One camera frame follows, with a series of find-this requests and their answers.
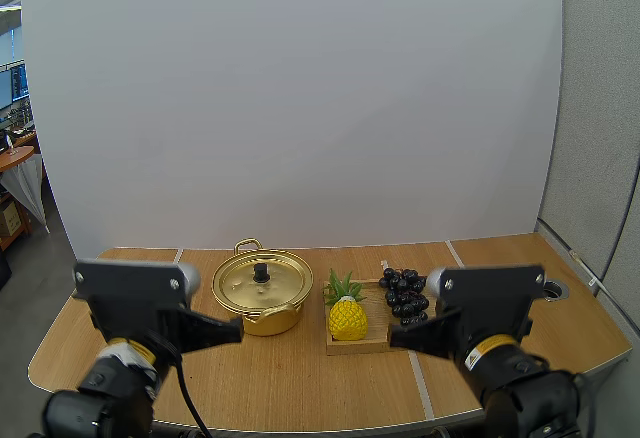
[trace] pineapple leaves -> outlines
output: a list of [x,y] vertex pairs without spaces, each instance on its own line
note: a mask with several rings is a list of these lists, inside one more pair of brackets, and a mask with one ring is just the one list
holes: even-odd
[[347,273],[347,276],[344,277],[344,281],[342,282],[342,287],[344,288],[344,291],[349,291],[349,282],[351,281],[352,273],[353,271],[350,271],[349,273]]
[[325,290],[329,290],[325,294],[327,306],[335,305],[343,296],[351,296],[356,301],[364,300],[364,297],[359,296],[360,291],[362,291],[362,283],[351,283],[352,275],[353,271],[350,271],[345,275],[343,280],[340,280],[338,274],[331,268],[329,272],[329,284],[324,287]]

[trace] lid knob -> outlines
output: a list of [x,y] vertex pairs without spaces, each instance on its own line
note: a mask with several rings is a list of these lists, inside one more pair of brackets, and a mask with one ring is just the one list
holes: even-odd
[[271,278],[269,273],[267,273],[266,263],[256,263],[253,265],[253,272],[253,281],[256,283],[266,283]]

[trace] table surface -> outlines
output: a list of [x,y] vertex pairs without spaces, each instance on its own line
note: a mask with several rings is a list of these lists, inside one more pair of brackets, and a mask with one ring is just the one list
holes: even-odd
[[0,172],[19,165],[34,153],[33,146],[18,146],[14,150],[14,154],[9,153],[11,150],[6,150],[0,154]]
[[[588,288],[538,234],[452,243],[464,265],[542,263],[550,279],[565,282],[566,300],[537,300],[525,350],[552,367],[586,372],[628,353],[629,342]],[[113,249],[103,258],[173,261],[178,250]],[[226,345],[184,357],[191,397],[212,428],[246,431],[326,431],[425,422],[477,410],[479,405],[447,360],[413,352],[327,356],[321,283],[333,267],[354,278],[381,275],[381,261],[426,274],[457,266],[446,243],[293,250],[309,263],[314,286],[300,322],[273,337],[245,335]],[[184,250],[202,286],[192,308],[227,319],[211,283],[232,251]],[[31,382],[46,390],[75,388],[104,346],[86,303],[69,299],[29,365]],[[155,418],[194,424],[172,371],[155,405]]]

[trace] white backdrop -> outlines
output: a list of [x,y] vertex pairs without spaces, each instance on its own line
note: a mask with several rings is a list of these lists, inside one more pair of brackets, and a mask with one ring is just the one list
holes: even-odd
[[38,136],[79,257],[533,229],[560,0],[23,6]]

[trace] yellow pineapple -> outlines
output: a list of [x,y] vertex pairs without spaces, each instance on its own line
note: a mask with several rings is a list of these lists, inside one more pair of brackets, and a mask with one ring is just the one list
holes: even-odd
[[361,340],[367,335],[368,329],[367,315],[358,304],[358,301],[364,300],[359,295],[362,284],[351,283],[351,273],[341,282],[332,269],[326,286],[329,290],[326,304],[331,306],[329,331],[340,341]]

